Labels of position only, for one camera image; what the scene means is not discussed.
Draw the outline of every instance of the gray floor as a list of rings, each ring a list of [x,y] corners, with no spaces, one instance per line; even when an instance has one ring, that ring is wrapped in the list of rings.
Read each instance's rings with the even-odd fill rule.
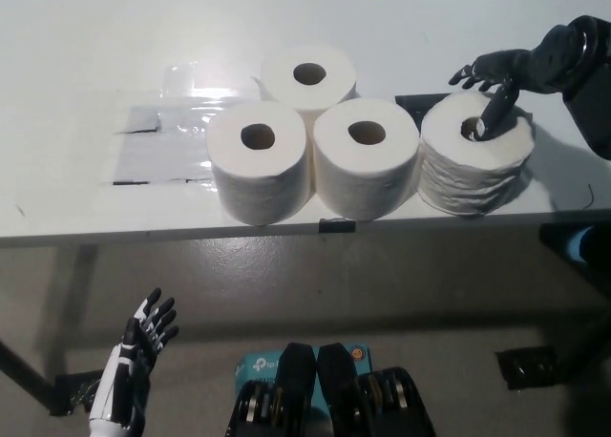
[[[101,368],[126,318],[160,286],[181,334],[158,361],[145,435],[223,435],[233,374],[287,341],[365,342],[402,365],[439,436],[609,435],[611,372],[509,392],[495,351],[566,343],[605,300],[535,227],[213,239],[0,250],[0,338],[52,378]],[[88,434],[0,375],[0,435]]]

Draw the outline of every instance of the black tape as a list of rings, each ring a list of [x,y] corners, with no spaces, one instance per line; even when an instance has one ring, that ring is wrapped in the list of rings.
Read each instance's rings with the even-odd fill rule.
[[[425,95],[397,95],[394,101],[397,105],[410,113],[416,127],[420,130],[422,119],[429,110],[443,100],[449,94],[425,94]]]
[[[144,184],[149,184],[149,181],[115,181],[113,182],[114,186],[141,186]]]
[[[353,234],[356,222],[346,218],[321,219],[318,221],[319,234]]]

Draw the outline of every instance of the robotic hand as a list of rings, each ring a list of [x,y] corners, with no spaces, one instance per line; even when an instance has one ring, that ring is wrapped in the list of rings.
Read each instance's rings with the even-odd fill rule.
[[[153,310],[160,296],[157,288],[144,300],[111,352],[89,416],[91,437],[142,435],[149,376],[158,354],[179,333],[176,325],[167,328],[177,315],[174,299]]]
[[[495,136],[512,110],[519,91],[562,93],[572,117],[592,150],[611,159],[611,24],[582,16],[568,26],[553,27],[531,51],[518,49],[479,56],[451,79],[463,89],[498,89],[471,131],[471,139]]]

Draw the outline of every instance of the black metal bracket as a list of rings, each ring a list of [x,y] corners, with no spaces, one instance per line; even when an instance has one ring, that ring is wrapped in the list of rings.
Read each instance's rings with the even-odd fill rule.
[[[611,341],[611,310],[581,334],[562,355],[553,346],[496,353],[509,389],[562,385],[572,380]]]
[[[55,377],[55,390],[60,397],[64,399],[64,403],[68,404],[68,408],[61,413],[52,413],[53,416],[66,416],[74,412],[74,410],[83,405],[85,411],[89,413],[94,404],[95,393],[102,378],[104,370],[93,370],[91,372],[73,373],[70,375],[57,375]]]
[[[0,342],[0,371],[30,394],[52,416],[67,416],[83,405],[90,411],[103,370],[58,375],[54,385]]]

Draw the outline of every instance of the toilet paper roll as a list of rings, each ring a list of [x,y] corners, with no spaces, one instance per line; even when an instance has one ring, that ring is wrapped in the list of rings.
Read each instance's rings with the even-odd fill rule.
[[[356,71],[342,52],[329,46],[298,46],[271,56],[259,80],[263,100],[290,106],[310,134],[316,118],[356,94]]]
[[[316,190],[338,215],[377,219],[413,192],[418,129],[394,103],[341,103],[318,118],[313,137]]]
[[[245,103],[215,116],[206,134],[219,197],[232,217],[270,224],[307,202],[306,128],[295,111],[271,101]]]
[[[479,118],[489,101],[481,93],[452,94],[422,121],[418,193],[430,206],[453,215],[483,215],[515,193],[535,147],[526,114],[514,109],[489,141],[461,134],[464,121]]]

